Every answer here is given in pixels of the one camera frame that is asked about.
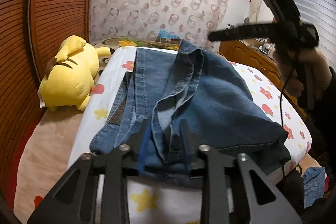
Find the window blind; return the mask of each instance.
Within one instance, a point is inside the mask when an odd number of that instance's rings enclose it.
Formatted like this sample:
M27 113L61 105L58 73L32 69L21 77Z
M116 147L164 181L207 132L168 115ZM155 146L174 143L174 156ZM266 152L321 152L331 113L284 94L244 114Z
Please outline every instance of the window blind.
M318 48L329 65L336 69L336 1L294 0L303 22L316 26L320 37Z

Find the person's hand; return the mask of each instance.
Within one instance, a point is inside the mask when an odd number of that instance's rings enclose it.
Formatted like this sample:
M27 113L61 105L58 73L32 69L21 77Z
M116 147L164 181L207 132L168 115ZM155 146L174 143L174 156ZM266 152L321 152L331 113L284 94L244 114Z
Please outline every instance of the person's hand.
M294 59L294 52L288 52L289 56ZM273 56L278 70L281 75L281 80L284 83L288 78L292 67L290 65L286 65L281 56L275 51ZM328 63L323 56L323 54L316 49L300 49L299 62L308 63L311 65L314 85L315 85L315 98L317 101L322 99L323 92L327 89L331 82L331 72L328 66ZM297 73L294 70L291 76L291 79L288 81L287 86L285 88L287 93L291 96L300 97L301 91L303 91L302 83L297 79Z

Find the bolt head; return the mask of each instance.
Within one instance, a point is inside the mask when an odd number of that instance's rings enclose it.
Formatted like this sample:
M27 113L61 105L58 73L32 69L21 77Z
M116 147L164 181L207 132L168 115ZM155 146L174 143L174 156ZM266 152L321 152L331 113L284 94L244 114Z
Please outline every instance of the bolt head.
M238 155L238 158L239 158L239 160L241 160L241 161L246 161L246 160L247 160L247 158L246 158L246 154L245 154L245 153L241 153L241 154L239 154L239 155Z
M81 155L81 160L90 160L92 158L91 153L84 153Z
M201 144L199 147L198 147L199 150L203 151L203 152L207 152L211 149L211 147L207 144Z
M129 150L131 150L131 147L128 144L122 144L122 145L119 146L119 149L121 151L129 151Z

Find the wooden cabinet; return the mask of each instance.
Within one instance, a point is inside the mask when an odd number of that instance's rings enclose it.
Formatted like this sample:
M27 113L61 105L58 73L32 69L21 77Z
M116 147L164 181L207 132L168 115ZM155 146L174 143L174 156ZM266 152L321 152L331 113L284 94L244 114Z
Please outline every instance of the wooden cabinet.
M240 63L243 65L256 68L263 75L265 75L279 90L282 90L283 83L280 78L280 73L275 62L268 56L254 50L253 48L246 46L244 43L234 40L222 42L219 47L219 53L226 57L231 62ZM303 116L306 116L303 109L299 108L296 103L296 98L286 94L294 105L294 107L301 112Z

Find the pikachu plush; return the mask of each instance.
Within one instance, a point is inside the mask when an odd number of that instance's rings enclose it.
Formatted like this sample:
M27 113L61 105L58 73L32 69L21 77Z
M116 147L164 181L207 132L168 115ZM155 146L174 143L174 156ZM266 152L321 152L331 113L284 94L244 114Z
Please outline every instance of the pikachu plush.
M43 105L51 111L65 105L85 110L99 68L98 57L113 52L108 47L94 48L76 35L65 39L55 58L48 62L41 81L38 92Z

